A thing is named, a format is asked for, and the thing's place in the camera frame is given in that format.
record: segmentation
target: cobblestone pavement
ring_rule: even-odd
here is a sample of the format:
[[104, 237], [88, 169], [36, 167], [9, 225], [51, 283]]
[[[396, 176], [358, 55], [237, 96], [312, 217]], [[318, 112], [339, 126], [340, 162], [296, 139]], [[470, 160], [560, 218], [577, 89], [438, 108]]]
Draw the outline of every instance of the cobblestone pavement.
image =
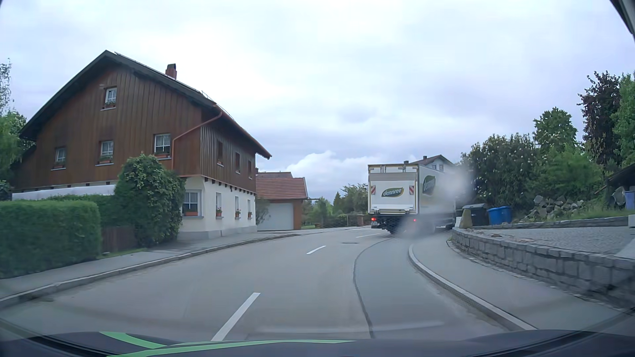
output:
[[476, 232], [497, 233], [522, 243], [609, 254], [619, 252], [635, 238], [635, 229], [628, 227], [484, 229]]

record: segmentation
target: truck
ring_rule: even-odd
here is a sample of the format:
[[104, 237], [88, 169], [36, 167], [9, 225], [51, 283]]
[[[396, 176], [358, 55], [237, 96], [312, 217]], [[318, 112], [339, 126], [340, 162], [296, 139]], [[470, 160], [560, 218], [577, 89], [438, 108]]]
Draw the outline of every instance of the truck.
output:
[[371, 228], [417, 235], [451, 229], [457, 218], [451, 175], [408, 161], [368, 165]]

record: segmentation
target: garage door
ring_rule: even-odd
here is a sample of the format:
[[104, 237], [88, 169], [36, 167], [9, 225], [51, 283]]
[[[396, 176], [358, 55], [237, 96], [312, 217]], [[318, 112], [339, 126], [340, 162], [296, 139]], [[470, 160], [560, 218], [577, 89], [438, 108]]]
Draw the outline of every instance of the garage door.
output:
[[269, 216], [258, 225], [259, 231], [293, 229], [293, 203], [269, 204]]

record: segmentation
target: black trash bin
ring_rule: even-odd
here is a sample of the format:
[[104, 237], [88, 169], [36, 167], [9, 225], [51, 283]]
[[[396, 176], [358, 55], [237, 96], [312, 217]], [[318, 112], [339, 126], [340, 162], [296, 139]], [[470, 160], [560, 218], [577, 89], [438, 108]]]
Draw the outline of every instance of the black trash bin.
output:
[[469, 209], [472, 213], [472, 226], [488, 226], [490, 225], [490, 216], [487, 214], [486, 203], [476, 203], [475, 205], [465, 205], [463, 209]]

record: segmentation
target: windshield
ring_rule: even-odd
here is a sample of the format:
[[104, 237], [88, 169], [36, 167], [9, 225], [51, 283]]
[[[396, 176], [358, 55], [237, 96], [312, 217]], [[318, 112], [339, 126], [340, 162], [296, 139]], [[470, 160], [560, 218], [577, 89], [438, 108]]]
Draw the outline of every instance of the windshield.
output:
[[634, 334], [629, 6], [2, 1], [1, 339]]

